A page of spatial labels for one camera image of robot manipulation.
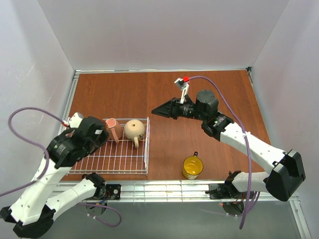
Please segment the white and pink mug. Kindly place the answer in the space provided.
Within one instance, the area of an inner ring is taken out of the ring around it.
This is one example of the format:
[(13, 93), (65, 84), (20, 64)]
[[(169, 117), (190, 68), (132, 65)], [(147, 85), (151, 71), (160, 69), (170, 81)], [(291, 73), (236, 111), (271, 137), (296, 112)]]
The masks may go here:
[(107, 119), (106, 130), (109, 134), (109, 139), (113, 140), (116, 144), (119, 144), (120, 139), (123, 136), (123, 130), (118, 121), (114, 118)]

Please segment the beige ceramic mug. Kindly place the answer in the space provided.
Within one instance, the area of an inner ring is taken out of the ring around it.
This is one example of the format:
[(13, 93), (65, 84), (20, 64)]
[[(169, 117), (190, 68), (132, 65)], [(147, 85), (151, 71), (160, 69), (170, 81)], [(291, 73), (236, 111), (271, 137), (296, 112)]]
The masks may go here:
[(135, 148), (139, 148), (139, 141), (143, 138), (145, 131), (144, 124), (138, 119), (132, 119), (124, 126), (124, 134), (134, 143)]

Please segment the yellow enamel mug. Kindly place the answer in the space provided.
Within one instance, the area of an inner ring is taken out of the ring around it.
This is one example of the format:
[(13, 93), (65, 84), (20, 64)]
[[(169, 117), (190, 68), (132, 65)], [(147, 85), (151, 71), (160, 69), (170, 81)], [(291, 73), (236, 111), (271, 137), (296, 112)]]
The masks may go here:
[(193, 156), (187, 157), (182, 165), (182, 174), (186, 179), (194, 180), (203, 171), (203, 162), (198, 157), (198, 152), (195, 151)]

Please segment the pink faceted mug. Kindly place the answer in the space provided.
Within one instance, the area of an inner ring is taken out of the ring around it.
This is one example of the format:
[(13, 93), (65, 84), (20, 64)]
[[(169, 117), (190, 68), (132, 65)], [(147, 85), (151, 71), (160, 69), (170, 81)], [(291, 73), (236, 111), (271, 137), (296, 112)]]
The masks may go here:
[(74, 133), (74, 129), (70, 128), (70, 129), (67, 129), (65, 131), (64, 135), (65, 135), (66, 138), (70, 138), (70, 137), (72, 137), (73, 133)]

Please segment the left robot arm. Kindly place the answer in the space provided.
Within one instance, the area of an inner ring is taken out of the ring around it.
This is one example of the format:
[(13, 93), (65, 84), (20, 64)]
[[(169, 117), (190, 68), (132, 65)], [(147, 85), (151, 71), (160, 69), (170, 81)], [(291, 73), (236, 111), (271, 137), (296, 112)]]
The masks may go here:
[(28, 187), (11, 206), (0, 215), (13, 223), (13, 231), (20, 238), (36, 239), (43, 236), (54, 221), (77, 203), (100, 198), (106, 182), (97, 173), (83, 177), (72, 188), (51, 196), (57, 184), (69, 173), (76, 162), (97, 151), (108, 139), (102, 120), (95, 117), (72, 117), (70, 128), (55, 137), (47, 147), (49, 160), (43, 159), (39, 169), (46, 169), (43, 177)]

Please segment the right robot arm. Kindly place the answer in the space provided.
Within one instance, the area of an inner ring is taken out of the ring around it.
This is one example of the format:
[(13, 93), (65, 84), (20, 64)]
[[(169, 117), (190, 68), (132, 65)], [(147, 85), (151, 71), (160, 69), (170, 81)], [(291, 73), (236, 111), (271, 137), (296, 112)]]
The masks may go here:
[(247, 190), (270, 193), (286, 202), (304, 182), (306, 175), (301, 155), (291, 149), (285, 152), (275, 148), (248, 132), (218, 110), (219, 101), (212, 91), (198, 92), (195, 102), (172, 98), (152, 110), (152, 114), (165, 118), (184, 117), (202, 122), (201, 128), (209, 136), (223, 142), (245, 155), (263, 168), (262, 172), (229, 173), (224, 183), (207, 193), (211, 198), (234, 198)]

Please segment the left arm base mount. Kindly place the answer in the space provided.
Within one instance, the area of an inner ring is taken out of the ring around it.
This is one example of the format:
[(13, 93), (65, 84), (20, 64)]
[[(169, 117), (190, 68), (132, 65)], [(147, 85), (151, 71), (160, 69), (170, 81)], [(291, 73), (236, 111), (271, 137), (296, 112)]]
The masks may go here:
[(100, 191), (101, 200), (119, 200), (121, 198), (121, 184), (106, 184)]

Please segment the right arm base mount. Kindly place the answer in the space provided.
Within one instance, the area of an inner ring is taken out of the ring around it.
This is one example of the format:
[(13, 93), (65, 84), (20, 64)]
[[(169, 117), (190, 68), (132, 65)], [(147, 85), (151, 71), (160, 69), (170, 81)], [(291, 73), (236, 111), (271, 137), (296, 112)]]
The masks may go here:
[(232, 184), (219, 183), (209, 184), (205, 194), (209, 195), (210, 199), (242, 199), (247, 196), (247, 191), (238, 191)]

